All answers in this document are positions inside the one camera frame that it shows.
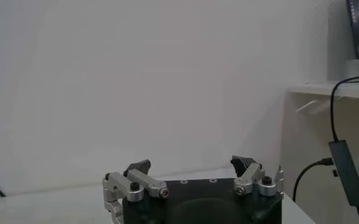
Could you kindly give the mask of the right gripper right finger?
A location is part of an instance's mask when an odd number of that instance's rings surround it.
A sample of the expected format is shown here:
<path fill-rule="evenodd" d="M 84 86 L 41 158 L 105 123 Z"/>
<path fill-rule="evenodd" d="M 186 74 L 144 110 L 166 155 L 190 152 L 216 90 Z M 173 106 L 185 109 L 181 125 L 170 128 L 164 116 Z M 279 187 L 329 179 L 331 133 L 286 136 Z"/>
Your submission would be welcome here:
<path fill-rule="evenodd" d="M 263 197 L 284 196 L 284 171 L 281 166 L 277 168 L 274 178 L 267 176 L 261 163 L 253 158 L 232 156 L 236 178 L 233 181 L 233 190 L 239 196 L 253 194 Z"/>

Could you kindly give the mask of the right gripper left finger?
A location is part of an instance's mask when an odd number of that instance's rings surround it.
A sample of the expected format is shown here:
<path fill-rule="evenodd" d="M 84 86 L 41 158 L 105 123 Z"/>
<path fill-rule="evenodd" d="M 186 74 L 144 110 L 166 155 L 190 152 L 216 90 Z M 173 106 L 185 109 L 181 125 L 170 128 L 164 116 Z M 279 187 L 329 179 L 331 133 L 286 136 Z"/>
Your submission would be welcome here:
<path fill-rule="evenodd" d="M 151 162 L 148 159 L 130 164 L 123 173 L 107 173 L 102 179 L 104 208 L 111 213 L 113 223 L 124 223 L 123 206 L 125 199 L 138 203 L 148 194 L 153 198 L 166 199 L 169 189 L 165 181 L 148 175 Z"/>

